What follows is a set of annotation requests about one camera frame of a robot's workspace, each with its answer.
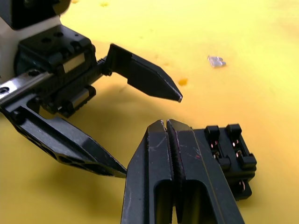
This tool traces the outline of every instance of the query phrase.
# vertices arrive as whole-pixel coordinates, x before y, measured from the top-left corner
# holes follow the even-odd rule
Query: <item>small plastic piece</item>
[[[209,60],[212,67],[223,67],[226,65],[226,62],[223,61],[222,57],[216,56],[208,56],[207,59]]]

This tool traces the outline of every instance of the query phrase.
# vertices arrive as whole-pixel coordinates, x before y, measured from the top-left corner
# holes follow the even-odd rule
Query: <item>screw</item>
[[[0,88],[0,94],[3,94],[3,93],[6,93],[9,91],[9,88],[8,87],[1,87]]]

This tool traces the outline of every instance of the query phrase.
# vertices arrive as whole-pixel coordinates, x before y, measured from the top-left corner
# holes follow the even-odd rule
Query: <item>yellow table surface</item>
[[[295,0],[80,0],[62,23],[89,37],[98,58],[113,42],[188,83],[179,104],[104,77],[69,121],[124,166],[158,119],[239,123],[258,162],[252,196],[237,203],[245,222],[298,223],[298,10]],[[213,69],[208,55],[227,67]],[[0,126],[0,223],[120,223],[124,179],[62,165],[3,116]]]

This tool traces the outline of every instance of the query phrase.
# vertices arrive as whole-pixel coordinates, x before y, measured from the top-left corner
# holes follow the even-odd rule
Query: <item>white robot body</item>
[[[16,31],[0,17],[0,84],[15,77],[14,59],[19,42],[60,24],[59,16],[55,16]]]

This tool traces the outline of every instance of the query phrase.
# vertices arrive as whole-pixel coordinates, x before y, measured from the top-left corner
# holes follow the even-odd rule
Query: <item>black connector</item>
[[[213,157],[219,162],[235,199],[251,196],[249,181],[255,176],[256,159],[249,152],[239,124],[225,128],[207,126],[194,131],[199,138],[205,135]]]

